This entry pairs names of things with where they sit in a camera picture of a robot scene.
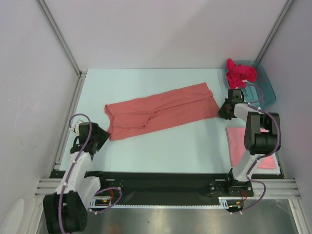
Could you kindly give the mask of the salmon t shirt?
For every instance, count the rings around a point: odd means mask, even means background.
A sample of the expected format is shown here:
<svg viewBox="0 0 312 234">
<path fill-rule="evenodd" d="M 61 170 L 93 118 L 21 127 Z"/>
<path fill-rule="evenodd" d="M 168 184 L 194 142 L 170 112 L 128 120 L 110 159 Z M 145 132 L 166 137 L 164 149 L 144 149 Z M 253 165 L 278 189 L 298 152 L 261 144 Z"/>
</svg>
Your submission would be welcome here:
<svg viewBox="0 0 312 234">
<path fill-rule="evenodd" d="M 112 141 L 156 132 L 218 116 L 212 91 L 206 83 L 170 90 L 148 97 L 107 104 Z"/>
</svg>

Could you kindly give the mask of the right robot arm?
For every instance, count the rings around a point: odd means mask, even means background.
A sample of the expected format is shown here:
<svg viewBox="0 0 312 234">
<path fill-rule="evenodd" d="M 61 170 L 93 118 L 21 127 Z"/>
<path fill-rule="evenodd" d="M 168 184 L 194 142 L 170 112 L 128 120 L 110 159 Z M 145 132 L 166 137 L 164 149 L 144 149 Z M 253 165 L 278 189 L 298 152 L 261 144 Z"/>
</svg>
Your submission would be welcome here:
<svg viewBox="0 0 312 234">
<path fill-rule="evenodd" d="M 244 101 L 240 89 L 229 89 L 228 97 L 219 109 L 218 116 L 225 120 L 240 118 L 245 121 L 245 153 L 239 163 L 230 169 L 224 181 L 217 181 L 219 196 L 253 196 L 252 174 L 267 157 L 281 147 L 280 115 L 254 107 Z"/>
</svg>

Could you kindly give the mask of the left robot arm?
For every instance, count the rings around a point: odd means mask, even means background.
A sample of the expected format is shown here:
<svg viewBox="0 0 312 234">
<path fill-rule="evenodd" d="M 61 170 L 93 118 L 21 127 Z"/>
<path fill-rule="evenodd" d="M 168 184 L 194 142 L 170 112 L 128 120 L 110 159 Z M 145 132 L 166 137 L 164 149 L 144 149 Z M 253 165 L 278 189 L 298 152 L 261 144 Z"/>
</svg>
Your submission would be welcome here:
<svg viewBox="0 0 312 234">
<path fill-rule="evenodd" d="M 70 150 L 71 164 L 61 183 L 43 199 L 48 233 L 71 234 L 82 232 L 87 225 L 87 209 L 92 196 L 104 194 L 108 183 L 97 176 L 86 176 L 93 157 L 110 134 L 96 123 L 78 122 L 77 136 Z"/>
</svg>

